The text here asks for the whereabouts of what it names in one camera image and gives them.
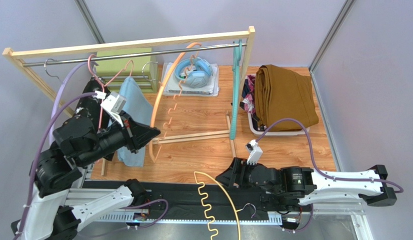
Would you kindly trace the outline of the pink camouflage trousers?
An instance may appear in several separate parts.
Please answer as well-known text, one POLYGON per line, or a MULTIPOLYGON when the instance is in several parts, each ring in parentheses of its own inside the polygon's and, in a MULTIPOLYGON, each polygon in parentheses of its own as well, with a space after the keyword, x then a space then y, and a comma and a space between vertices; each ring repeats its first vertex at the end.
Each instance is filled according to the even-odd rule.
POLYGON ((241 93, 242 101, 239 103, 239 106, 247 113, 251 114, 253 128, 257 131, 260 131, 260 119, 257 117, 255 107, 255 80, 255 74, 248 74, 245 77, 244 86, 241 93))

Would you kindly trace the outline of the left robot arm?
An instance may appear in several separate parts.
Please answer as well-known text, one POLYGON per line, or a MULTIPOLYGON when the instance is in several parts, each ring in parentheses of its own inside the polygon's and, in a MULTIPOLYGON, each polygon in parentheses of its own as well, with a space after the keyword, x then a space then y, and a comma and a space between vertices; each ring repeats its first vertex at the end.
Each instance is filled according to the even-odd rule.
POLYGON ((101 131, 87 117, 68 119, 53 131, 50 148, 39 152, 32 163, 29 201, 21 219, 11 225, 15 239, 71 240, 99 217, 142 204, 147 192, 137 179, 84 204, 65 201, 72 184, 82 177, 80 168, 121 148, 135 154, 159 134, 158 128, 138 123, 124 111, 101 131))

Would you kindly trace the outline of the teal clothes hanger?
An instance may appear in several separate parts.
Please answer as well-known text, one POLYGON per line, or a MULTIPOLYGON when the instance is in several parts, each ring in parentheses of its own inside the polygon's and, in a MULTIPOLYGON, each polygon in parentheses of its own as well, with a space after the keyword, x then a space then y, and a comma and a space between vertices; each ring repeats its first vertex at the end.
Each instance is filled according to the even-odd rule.
POLYGON ((238 41, 234 41, 236 47, 233 48, 233 64, 232 64, 232 72, 233 72, 233 93, 232 93, 232 111, 231 111, 231 122, 230 122, 230 132, 229 138, 230 140, 234 140, 236 138, 237 133, 237 114, 239 108, 239 81, 240 81, 240 60, 242 58, 242 48, 243 48, 243 41, 239 39, 238 41))

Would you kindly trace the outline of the brown trousers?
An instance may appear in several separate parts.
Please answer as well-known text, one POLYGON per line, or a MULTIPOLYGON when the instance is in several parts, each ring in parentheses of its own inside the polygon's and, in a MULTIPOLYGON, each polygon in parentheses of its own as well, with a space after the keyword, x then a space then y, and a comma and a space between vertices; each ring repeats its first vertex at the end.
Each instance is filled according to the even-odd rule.
POLYGON ((299 131, 319 123, 313 98, 312 78, 276 65, 262 65, 256 72, 254 81, 254 104, 259 122, 271 132, 299 131))

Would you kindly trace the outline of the yellow clothes hanger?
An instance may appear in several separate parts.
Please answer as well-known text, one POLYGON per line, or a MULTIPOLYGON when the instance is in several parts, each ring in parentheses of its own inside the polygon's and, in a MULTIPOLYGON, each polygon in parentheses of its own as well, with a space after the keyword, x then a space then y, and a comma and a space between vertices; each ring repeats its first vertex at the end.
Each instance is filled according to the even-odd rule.
POLYGON ((194 171, 193 177, 194 177, 195 183, 198 185, 197 193, 200 196, 200 203, 202 207, 204 208, 203 214, 204 214, 205 219, 207 220, 207 229, 210 232, 210 239, 213 240, 220 233, 217 228, 212 227, 212 224, 216 223, 218 220, 215 217, 215 213, 218 213, 218 211, 213 210, 213 207, 226 206, 226 207, 230 207, 230 209, 233 212, 234 219, 235 219, 234 222, 236 224, 237 239, 241 240, 242 239, 242 228, 241 228, 241 220, 239 218, 239 213, 243 211, 246 207, 250 206, 253 209, 253 213, 251 215, 251 218, 253 218, 257 214, 256 206, 253 203, 248 202, 240 209, 237 209, 229 192, 223 187, 221 183, 215 180, 212 176, 210 176, 209 174, 205 172, 194 171), (218 197, 218 193, 213 193, 210 190, 207 190, 206 189, 207 184, 204 181, 199 180, 198 175, 202 175, 203 177, 208 178, 212 182, 214 182, 216 186, 219 189, 221 189, 222 196, 218 197))

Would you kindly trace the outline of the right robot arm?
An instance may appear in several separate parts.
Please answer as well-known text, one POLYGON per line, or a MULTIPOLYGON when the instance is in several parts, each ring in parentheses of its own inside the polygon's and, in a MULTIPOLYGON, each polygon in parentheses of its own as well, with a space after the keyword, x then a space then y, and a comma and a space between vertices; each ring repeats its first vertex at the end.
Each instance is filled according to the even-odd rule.
POLYGON ((386 183, 384 165, 361 172, 320 174, 309 167, 276 169, 263 164, 249 164, 235 157, 216 181, 229 188, 261 189, 262 208, 277 212, 307 211, 315 203, 363 200, 370 207, 389 207, 397 201, 396 191, 386 183))

